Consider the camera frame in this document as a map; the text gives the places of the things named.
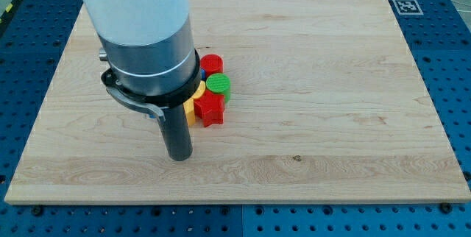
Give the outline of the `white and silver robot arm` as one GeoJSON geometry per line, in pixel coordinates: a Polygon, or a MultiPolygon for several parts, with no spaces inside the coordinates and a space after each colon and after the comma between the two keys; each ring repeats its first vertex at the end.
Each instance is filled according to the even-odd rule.
{"type": "Polygon", "coordinates": [[[83,0],[113,73],[133,93],[163,95],[196,68],[188,0],[83,0]]]}

